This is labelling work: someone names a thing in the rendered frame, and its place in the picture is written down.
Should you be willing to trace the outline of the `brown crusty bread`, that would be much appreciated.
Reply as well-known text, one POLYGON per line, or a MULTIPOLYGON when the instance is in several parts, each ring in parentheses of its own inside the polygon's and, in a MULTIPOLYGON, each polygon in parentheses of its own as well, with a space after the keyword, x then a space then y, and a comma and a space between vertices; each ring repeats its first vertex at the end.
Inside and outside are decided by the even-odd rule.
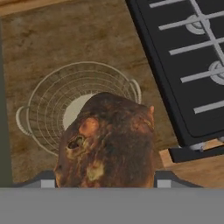
POLYGON ((116 94, 91 97, 60 140, 57 186, 152 188, 154 111, 116 94))

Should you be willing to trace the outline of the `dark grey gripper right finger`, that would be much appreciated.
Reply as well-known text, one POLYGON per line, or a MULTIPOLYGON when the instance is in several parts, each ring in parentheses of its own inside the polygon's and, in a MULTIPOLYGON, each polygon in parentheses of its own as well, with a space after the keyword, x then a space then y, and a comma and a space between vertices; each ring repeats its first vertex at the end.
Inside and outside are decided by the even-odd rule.
POLYGON ((155 188, 181 188, 181 187, 192 187, 200 188, 200 185, 196 185, 192 182, 179 178, 172 171, 156 171, 154 178, 155 188))

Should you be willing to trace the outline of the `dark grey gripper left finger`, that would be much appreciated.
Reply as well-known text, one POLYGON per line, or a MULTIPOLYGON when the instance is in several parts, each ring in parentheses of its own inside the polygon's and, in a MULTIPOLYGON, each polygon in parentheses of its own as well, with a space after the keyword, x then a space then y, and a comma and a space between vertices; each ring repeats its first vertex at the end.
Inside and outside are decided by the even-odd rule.
POLYGON ((14 183, 12 186, 24 188, 55 188, 55 175, 53 171, 42 171, 34 178, 26 180, 25 182, 14 183))

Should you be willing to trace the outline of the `black hob with grey grates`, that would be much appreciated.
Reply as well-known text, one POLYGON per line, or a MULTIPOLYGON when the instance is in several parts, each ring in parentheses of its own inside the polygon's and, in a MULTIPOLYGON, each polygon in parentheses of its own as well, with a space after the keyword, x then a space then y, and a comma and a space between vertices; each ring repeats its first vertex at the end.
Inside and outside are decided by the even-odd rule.
POLYGON ((224 154, 224 0, 125 0, 181 163, 224 154))

